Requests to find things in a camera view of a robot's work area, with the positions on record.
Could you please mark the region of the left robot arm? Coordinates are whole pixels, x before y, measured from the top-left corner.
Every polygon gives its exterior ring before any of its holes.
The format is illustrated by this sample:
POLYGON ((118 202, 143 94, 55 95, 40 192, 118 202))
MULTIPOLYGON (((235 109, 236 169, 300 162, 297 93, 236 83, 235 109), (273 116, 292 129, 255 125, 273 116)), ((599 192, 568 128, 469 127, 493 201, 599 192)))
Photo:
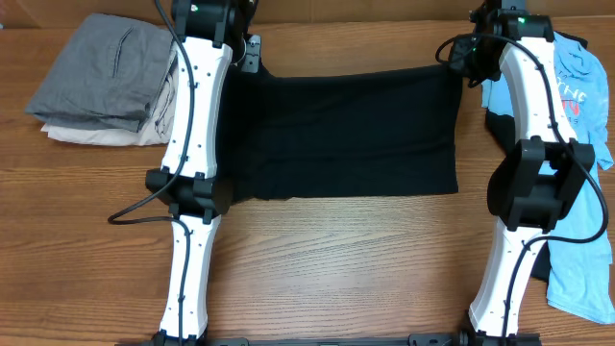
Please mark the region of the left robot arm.
POLYGON ((203 345, 210 258, 232 184, 218 175, 216 131, 231 66, 258 71, 260 38, 248 33, 255 1, 176 1, 171 52, 177 63, 172 132, 146 185, 169 208, 173 257, 165 311, 153 345, 203 345))

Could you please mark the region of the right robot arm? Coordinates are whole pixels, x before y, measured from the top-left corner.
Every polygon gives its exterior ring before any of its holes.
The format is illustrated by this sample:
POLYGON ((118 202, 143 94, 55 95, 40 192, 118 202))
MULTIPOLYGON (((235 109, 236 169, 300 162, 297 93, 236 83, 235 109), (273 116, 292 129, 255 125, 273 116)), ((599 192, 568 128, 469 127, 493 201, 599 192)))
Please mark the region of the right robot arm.
POLYGON ((515 146, 491 176, 487 205, 496 218, 480 291, 458 345, 537 345, 520 334, 521 302, 536 258, 590 176, 595 151, 581 144, 563 110, 554 73, 554 30, 523 1, 485 1, 470 14, 475 29, 448 40, 445 64, 471 85, 504 78, 515 146))

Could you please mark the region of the black t-shirt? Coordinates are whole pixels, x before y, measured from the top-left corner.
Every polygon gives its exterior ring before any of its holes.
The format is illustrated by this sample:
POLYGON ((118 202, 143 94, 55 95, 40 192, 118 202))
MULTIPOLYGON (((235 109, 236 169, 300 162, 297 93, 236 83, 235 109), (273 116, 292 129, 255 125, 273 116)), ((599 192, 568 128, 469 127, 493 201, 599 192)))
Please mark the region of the black t-shirt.
POLYGON ((369 74, 227 75, 217 159, 234 199, 457 192, 460 77, 442 65, 369 74))

